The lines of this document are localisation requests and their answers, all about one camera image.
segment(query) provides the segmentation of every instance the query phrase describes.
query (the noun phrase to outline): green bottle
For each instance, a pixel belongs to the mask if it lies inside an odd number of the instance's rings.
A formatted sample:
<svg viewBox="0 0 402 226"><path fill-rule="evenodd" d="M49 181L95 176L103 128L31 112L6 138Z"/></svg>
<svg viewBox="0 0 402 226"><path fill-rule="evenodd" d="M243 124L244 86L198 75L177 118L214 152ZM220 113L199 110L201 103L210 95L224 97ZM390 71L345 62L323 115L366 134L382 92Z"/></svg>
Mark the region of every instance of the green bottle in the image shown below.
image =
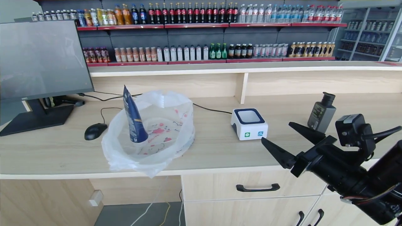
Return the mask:
<svg viewBox="0 0 402 226"><path fill-rule="evenodd" d="M216 44L216 59L220 59L221 57L222 57L221 44L218 43Z"/></svg>
<svg viewBox="0 0 402 226"><path fill-rule="evenodd" d="M215 59L215 47L213 43L211 43L211 49L209 50L209 58L212 60Z"/></svg>
<svg viewBox="0 0 402 226"><path fill-rule="evenodd" d="M224 46L222 48L222 59L226 59L228 57L228 52L226 51L226 43L224 43Z"/></svg>

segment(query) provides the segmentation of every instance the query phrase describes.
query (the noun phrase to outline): cabinet door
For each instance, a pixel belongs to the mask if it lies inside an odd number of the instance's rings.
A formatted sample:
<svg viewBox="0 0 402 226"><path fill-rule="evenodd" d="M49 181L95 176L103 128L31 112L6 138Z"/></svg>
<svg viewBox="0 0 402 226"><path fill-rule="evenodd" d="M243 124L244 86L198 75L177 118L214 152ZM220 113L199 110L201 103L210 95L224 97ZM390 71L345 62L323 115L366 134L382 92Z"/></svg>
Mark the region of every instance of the cabinet door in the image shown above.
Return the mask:
<svg viewBox="0 0 402 226"><path fill-rule="evenodd" d="M344 203L339 200L339 194L322 195L310 214L303 222L303 226L314 225L320 217L319 210L324 215L317 226L378 226L378 224L367 216L355 205ZM395 225L393 220L387 225Z"/></svg>
<svg viewBox="0 0 402 226"><path fill-rule="evenodd" d="M296 226L318 196L185 202L187 226Z"/></svg>

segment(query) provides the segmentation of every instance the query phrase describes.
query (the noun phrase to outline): computer monitor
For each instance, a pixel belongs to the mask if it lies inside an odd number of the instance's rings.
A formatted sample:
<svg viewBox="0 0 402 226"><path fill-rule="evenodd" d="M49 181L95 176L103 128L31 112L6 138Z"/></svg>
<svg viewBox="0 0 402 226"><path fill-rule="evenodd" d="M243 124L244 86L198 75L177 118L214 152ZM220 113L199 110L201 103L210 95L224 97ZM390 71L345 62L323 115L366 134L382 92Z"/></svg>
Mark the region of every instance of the computer monitor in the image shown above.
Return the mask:
<svg viewBox="0 0 402 226"><path fill-rule="evenodd" d="M63 125L73 105L45 109L39 98L92 92L74 21L0 24L0 101L27 101L0 136Z"/></svg>

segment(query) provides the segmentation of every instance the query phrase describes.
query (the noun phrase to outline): floor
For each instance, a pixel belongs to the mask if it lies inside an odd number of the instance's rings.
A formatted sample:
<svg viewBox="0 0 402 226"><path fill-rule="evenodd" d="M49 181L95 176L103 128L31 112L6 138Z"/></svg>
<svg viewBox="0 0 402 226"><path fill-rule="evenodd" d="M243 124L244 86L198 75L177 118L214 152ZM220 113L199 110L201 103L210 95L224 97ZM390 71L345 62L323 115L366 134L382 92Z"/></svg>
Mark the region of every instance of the floor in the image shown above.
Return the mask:
<svg viewBox="0 0 402 226"><path fill-rule="evenodd" d="M17 114L25 112L21 102L0 103L0 125L12 120ZM163 226L178 226L178 216L181 202L171 202L166 221ZM107 205L103 207L95 226L131 226L145 212L149 204L136 205ZM134 226L161 226L168 204L154 203ZM181 213L181 224L185 226L184 210Z"/></svg>

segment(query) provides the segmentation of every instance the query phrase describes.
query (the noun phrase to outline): robotic arm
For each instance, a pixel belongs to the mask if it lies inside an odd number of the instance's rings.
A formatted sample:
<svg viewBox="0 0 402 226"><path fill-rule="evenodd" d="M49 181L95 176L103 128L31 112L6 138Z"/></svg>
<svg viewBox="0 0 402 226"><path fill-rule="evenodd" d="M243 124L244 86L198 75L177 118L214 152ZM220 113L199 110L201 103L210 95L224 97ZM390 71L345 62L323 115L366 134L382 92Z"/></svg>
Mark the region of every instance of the robotic arm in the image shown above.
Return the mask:
<svg viewBox="0 0 402 226"><path fill-rule="evenodd" d="M341 201L352 203L378 224L395 218L402 226L402 140L398 141L368 171L360 165L373 157L375 144L402 130L401 126L374 134L362 114L345 115L335 123L339 142L346 147L359 147L356 152L343 151L333 145L337 139L300 124L289 126L314 144L294 156L269 140L264 147L283 168L299 177L311 171L328 184L328 189L341 195Z"/></svg>

